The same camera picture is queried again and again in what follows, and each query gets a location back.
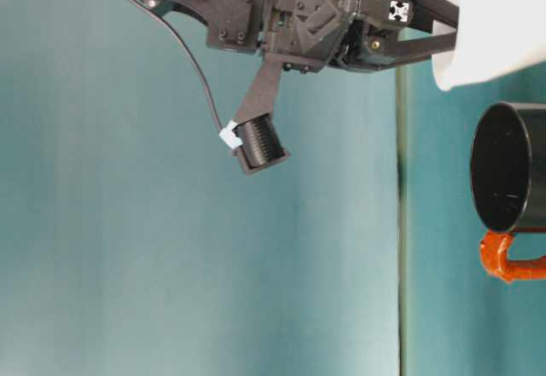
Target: teal wall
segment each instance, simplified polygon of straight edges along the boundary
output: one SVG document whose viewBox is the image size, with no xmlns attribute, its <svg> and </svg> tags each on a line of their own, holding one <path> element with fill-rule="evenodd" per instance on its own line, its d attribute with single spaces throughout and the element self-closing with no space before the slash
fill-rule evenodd
<svg viewBox="0 0 546 376">
<path fill-rule="evenodd" d="M 509 19 L 506 30 L 517 38 L 522 29 Z M 499 100 L 546 102 L 545 76 L 541 65 L 444 93 L 430 63 L 402 72 L 407 376 L 546 374 L 546 283 L 508 286 L 486 275 L 479 261 L 485 227 L 469 181 L 473 132 L 483 112 Z M 544 253 L 544 235 L 521 236 L 512 258 Z"/>
<path fill-rule="evenodd" d="M 394 74 L 288 74 L 252 178 L 121 0 L 0 0 L 0 374 L 398 373 Z M 170 16 L 224 120 L 259 59 Z"/>
</svg>

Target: black cylindrical object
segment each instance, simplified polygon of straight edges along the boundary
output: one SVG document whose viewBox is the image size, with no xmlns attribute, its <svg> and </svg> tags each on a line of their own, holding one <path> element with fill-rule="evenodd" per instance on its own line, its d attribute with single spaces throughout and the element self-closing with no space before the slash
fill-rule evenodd
<svg viewBox="0 0 546 376">
<path fill-rule="evenodd" d="M 546 228 L 546 105 L 498 103 L 479 121 L 471 180 L 476 209 L 488 229 Z"/>
<path fill-rule="evenodd" d="M 252 169 L 265 167 L 286 156 L 269 114 L 241 124 L 237 127 L 237 135 Z"/>
</svg>

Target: black wire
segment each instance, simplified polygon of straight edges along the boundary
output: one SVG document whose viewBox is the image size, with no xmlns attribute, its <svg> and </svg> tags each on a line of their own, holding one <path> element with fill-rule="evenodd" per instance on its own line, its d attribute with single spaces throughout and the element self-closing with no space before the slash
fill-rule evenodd
<svg viewBox="0 0 546 376">
<path fill-rule="evenodd" d="M 195 72 L 197 73 L 197 76 L 199 77 L 199 80 L 201 84 L 203 85 L 206 99 L 208 101 L 208 106 L 211 111 L 212 121 L 214 122 L 214 125 L 218 129 L 218 132 L 220 132 L 222 130 L 222 122 L 220 121 L 220 117 L 218 116 L 218 110 L 216 109 L 216 103 L 214 101 L 214 97 L 212 96 L 211 87 L 209 86 L 206 80 L 205 73 L 203 73 L 203 70 L 201 69 L 199 62 L 195 59 L 195 56 L 191 52 L 191 49 L 189 48 L 189 46 L 184 42 L 180 34 L 178 34 L 177 30 L 174 29 L 171 26 L 171 24 L 169 24 L 166 20 L 158 16 L 155 12 L 151 11 L 150 9 L 147 9 L 146 7 L 141 5 L 137 0 L 125 0 L 125 1 L 129 2 L 131 5 L 133 5 L 137 9 L 140 9 L 143 13 L 150 16 L 156 22 L 159 22 L 177 40 L 177 43 L 180 45 L 180 47 L 184 50 L 184 52 L 188 56 L 189 61 L 194 67 Z"/>
</svg>

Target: orange handle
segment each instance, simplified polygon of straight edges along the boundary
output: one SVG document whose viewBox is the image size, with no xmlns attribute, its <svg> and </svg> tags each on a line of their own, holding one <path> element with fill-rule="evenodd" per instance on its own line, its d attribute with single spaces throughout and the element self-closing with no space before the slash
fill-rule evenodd
<svg viewBox="0 0 546 376">
<path fill-rule="evenodd" d="M 546 256 L 530 261 L 508 260 L 508 250 L 515 234 L 497 234 L 492 231 L 481 241 L 481 262 L 491 276 L 508 284 L 513 281 L 546 280 Z"/>
</svg>

